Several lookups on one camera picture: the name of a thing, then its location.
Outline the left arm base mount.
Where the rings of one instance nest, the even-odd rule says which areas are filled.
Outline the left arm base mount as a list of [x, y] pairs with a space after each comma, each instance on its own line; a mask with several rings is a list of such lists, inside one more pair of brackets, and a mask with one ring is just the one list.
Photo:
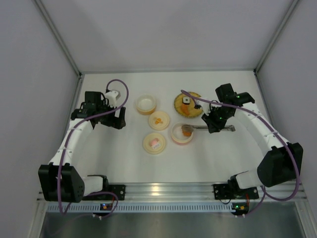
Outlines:
[[83, 197], [84, 201], [106, 201], [106, 200], [125, 200], [126, 185], [124, 184], [110, 184], [106, 191], [94, 192], [92, 195]]

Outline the fried food piece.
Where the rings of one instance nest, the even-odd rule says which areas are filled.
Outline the fried food piece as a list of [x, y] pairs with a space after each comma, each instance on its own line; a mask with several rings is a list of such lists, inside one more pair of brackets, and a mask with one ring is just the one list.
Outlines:
[[185, 114], [187, 116], [190, 114], [188, 111], [188, 105], [182, 104], [181, 111], [183, 112], [183, 114]]
[[192, 132], [183, 131], [182, 134], [183, 134], [185, 137], [191, 137], [191, 136], [192, 136]]

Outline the sushi roll piece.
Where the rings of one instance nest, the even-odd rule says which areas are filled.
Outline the sushi roll piece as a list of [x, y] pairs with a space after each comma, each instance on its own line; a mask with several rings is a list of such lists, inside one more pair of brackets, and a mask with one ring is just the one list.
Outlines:
[[182, 102], [185, 105], [189, 105], [190, 104], [190, 98], [189, 97], [183, 97]]

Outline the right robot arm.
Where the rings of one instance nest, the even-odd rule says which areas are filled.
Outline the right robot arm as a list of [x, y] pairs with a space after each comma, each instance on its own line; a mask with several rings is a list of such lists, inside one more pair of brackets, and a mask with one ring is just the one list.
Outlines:
[[247, 92], [234, 92], [230, 83], [216, 88], [218, 102], [200, 101], [203, 121], [209, 133], [220, 132], [227, 120], [237, 119], [255, 140], [263, 155], [259, 165], [252, 170], [231, 177], [239, 189], [255, 186], [272, 187], [286, 181], [299, 179], [303, 147], [290, 143], [262, 115], [255, 99]]

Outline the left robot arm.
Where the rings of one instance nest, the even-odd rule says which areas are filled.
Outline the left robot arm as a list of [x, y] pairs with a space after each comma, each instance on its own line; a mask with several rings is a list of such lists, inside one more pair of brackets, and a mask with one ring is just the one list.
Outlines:
[[46, 201], [79, 203], [96, 200], [99, 195], [110, 191], [105, 175], [83, 175], [76, 170], [76, 155], [83, 148], [96, 124], [122, 129], [126, 126], [125, 107], [115, 114], [120, 98], [117, 90], [105, 93], [87, 91], [84, 102], [71, 114], [69, 128], [60, 148], [46, 165], [38, 170], [42, 193]]

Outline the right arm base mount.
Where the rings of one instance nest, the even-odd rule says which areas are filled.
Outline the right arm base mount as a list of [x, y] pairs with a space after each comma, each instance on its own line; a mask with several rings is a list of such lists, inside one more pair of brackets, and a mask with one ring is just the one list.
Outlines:
[[256, 187], [242, 189], [238, 186], [236, 175], [231, 176], [226, 183], [213, 184], [214, 198], [216, 200], [259, 199]]

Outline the metal tongs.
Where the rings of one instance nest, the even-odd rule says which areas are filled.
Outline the metal tongs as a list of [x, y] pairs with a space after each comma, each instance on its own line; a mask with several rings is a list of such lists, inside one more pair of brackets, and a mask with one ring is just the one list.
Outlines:
[[[208, 126], [206, 125], [189, 125], [183, 124], [181, 126], [183, 132], [193, 132], [194, 130], [208, 130]], [[231, 131], [234, 132], [236, 129], [233, 125], [225, 126], [221, 131]]]

